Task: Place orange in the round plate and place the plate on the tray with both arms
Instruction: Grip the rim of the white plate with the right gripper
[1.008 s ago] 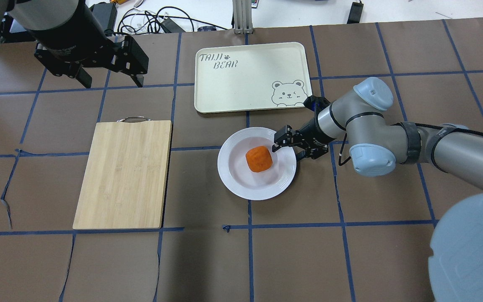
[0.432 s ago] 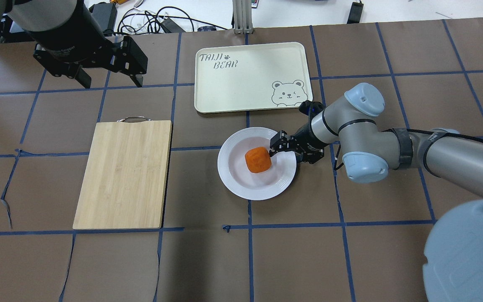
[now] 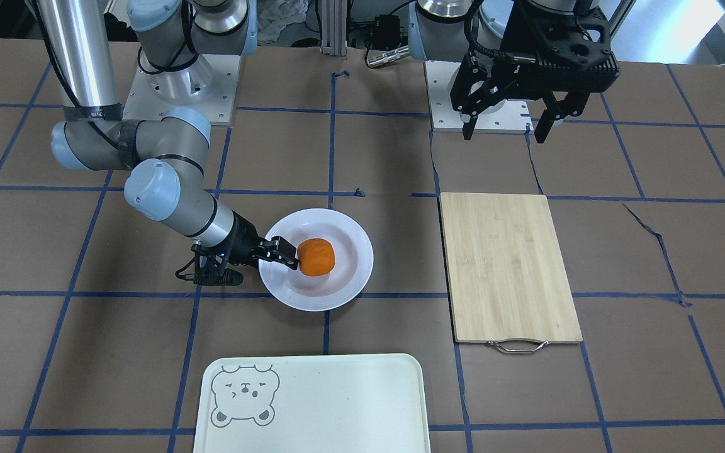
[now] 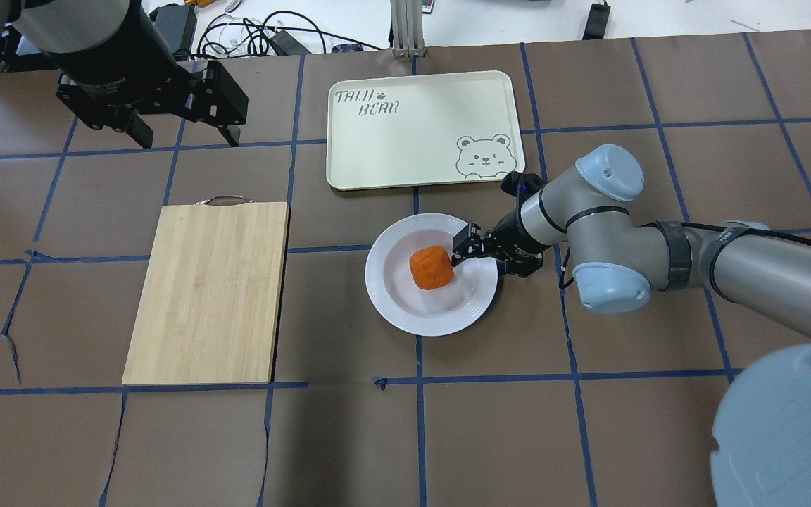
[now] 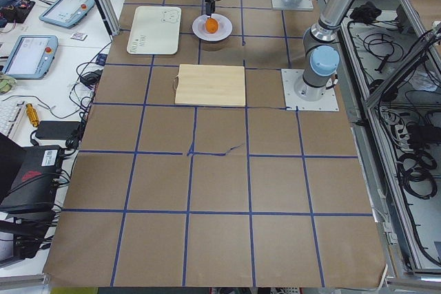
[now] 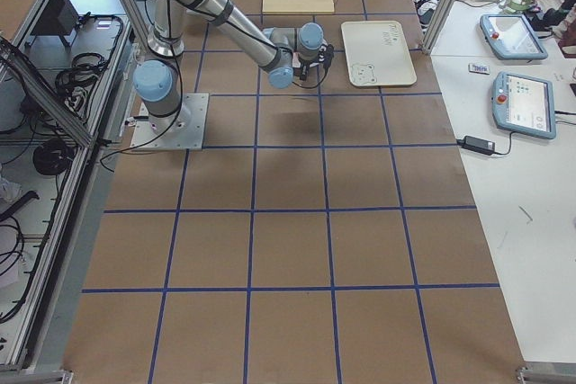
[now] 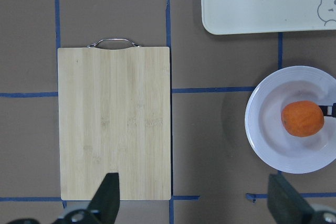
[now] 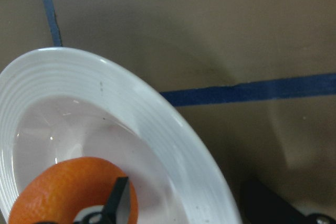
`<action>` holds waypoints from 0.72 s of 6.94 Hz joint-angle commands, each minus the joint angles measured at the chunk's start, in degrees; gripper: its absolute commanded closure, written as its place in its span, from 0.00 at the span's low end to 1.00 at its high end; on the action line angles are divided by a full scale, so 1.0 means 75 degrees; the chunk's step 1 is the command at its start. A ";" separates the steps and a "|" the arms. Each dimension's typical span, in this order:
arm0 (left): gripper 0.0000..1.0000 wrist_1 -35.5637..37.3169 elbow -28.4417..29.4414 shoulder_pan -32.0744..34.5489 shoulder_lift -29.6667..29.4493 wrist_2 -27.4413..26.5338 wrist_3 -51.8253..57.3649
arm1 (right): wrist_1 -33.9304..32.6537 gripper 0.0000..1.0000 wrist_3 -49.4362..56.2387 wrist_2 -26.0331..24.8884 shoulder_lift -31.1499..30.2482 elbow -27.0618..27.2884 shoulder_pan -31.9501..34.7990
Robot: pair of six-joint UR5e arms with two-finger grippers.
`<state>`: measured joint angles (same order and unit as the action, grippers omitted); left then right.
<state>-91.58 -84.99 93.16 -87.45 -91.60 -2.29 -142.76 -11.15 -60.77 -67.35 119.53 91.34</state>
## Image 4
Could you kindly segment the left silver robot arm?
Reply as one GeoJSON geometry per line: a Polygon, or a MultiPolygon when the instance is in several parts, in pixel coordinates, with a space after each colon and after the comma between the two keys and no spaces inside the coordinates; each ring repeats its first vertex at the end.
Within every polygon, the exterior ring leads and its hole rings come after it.
{"type": "Polygon", "coordinates": [[[332,72],[369,54],[174,61],[138,1],[0,1],[70,81],[0,97],[0,265],[141,262],[170,212],[292,215],[295,249],[367,244],[411,215],[414,190],[325,179],[332,72]]]}

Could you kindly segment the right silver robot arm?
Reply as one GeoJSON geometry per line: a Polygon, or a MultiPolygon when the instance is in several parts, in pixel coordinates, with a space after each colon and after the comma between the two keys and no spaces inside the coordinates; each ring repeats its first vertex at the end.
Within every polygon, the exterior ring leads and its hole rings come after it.
{"type": "MultiPolygon", "coordinates": [[[[453,264],[495,258],[522,278],[544,251],[567,243],[583,307],[598,314],[643,308],[651,292],[703,287],[811,339],[811,240],[766,225],[656,220],[634,227],[627,204],[644,175],[624,148],[604,144],[553,182],[517,169],[504,138],[460,138],[455,168],[498,177],[515,209],[493,229],[469,224],[453,264]]],[[[712,436],[712,490],[720,506],[811,506],[811,343],[756,360],[730,384],[712,436]]]]}

